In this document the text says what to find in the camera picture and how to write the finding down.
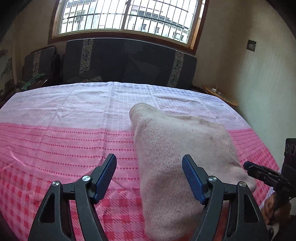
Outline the person's right hand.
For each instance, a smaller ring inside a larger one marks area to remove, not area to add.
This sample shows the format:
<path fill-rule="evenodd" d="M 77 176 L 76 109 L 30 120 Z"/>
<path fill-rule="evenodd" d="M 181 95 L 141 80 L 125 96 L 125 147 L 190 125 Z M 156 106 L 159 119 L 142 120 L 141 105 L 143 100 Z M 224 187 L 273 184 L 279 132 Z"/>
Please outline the person's right hand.
<path fill-rule="evenodd" d="M 270 223 L 272 218 L 272 223 L 287 221 L 290 219 L 290 211 L 292 209 L 290 202 L 281 208 L 276 209 L 276 199 L 277 194 L 274 192 L 269 198 L 265 200 L 264 206 L 261 209 L 261 214 L 266 225 Z"/>

